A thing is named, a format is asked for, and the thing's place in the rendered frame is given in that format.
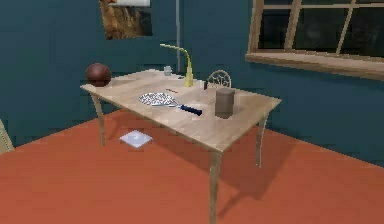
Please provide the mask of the brown basketball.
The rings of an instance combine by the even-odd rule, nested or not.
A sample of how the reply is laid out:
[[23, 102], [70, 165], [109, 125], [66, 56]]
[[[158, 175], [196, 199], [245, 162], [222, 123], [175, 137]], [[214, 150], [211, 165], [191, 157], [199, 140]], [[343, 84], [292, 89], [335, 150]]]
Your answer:
[[86, 69], [87, 81], [95, 87], [105, 87], [111, 81], [111, 70], [104, 64], [94, 63]]

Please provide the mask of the blue handled tennis racket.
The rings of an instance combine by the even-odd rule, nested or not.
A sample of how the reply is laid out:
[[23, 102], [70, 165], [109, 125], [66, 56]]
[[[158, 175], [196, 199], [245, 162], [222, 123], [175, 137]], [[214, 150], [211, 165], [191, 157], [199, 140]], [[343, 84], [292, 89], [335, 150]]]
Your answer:
[[150, 106], [167, 106], [179, 108], [197, 116], [201, 116], [203, 113], [203, 111], [200, 109], [189, 107], [184, 104], [179, 104], [173, 96], [163, 92], [145, 93], [139, 97], [139, 101], [145, 105]]

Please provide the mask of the white square flat box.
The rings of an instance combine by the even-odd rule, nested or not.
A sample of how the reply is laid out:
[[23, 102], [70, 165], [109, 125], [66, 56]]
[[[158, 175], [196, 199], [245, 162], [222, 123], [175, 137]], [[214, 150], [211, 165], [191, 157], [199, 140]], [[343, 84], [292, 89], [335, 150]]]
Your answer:
[[121, 136], [119, 140], [134, 147], [135, 149], [139, 149], [143, 145], [149, 143], [152, 140], [152, 137], [138, 130], [134, 130]]

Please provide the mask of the wooden framed window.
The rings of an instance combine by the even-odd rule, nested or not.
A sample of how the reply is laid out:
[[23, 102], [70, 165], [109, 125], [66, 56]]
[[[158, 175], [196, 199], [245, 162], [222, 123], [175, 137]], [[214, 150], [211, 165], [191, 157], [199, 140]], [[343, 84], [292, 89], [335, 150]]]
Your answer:
[[384, 0], [253, 0], [245, 59], [384, 81]]

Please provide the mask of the yellow table lamp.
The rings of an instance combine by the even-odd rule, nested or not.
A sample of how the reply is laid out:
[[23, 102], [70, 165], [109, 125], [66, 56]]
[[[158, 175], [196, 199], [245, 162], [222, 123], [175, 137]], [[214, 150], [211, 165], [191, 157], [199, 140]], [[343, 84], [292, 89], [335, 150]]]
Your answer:
[[184, 78], [184, 86], [192, 87], [193, 86], [193, 70], [192, 70], [192, 61], [191, 61], [189, 52], [182, 47], [168, 45], [168, 44], [161, 44], [161, 47], [174, 49], [184, 53], [187, 61], [187, 69], [186, 69], [185, 78]]

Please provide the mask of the brown cylindrical container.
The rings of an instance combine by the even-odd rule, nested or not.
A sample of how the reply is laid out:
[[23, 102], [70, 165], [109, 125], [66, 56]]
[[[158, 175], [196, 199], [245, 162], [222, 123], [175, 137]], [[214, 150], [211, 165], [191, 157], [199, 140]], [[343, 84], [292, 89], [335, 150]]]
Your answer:
[[233, 115], [235, 91], [229, 88], [220, 88], [216, 91], [215, 115], [228, 119]]

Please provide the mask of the brown framed wall picture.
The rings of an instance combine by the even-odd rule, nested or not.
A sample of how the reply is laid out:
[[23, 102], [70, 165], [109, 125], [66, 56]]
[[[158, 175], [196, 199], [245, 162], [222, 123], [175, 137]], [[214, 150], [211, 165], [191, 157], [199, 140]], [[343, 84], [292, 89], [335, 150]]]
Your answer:
[[152, 36], [151, 0], [99, 0], [105, 38]]

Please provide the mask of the light wooden table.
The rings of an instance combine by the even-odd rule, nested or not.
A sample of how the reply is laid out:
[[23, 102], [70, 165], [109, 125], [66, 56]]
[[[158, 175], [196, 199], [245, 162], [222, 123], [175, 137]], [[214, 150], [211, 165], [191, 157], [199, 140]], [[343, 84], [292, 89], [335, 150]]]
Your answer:
[[[234, 114], [228, 119], [215, 115], [216, 90], [203, 90], [202, 81], [196, 80], [192, 87], [185, 87], [179, 75], [165, 76], [162, 71], [149, 69], [118, 76], [105, 87], [85, 84], [94, 102], [99, 124], [104, 124], [100, 102], [109, 102], [130, 111], [172, 133], [200, 145], [210, 152], [210, 224], [216, 224], [218, 179], [222, 155], [252, 127], [258, 128], [256, 162], [262, 158], [262, 137], [269, 113], [280, 103], [277, 98], [237, 89], [234, 96]], [[150, 92], [178, 91], [176, 101], [203, 111], [196, 116], [166, 106], [148, 106], [139, 102], [139, 97]]]

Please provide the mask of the beige furniture edge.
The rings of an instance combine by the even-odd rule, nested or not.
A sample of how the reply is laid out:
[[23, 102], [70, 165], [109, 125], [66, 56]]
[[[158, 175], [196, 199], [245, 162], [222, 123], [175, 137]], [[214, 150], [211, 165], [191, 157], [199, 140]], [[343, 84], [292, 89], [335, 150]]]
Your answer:
[[13, 143], [6, 131], [4, 123], [0, 119], [0, 154], [14, 150]]

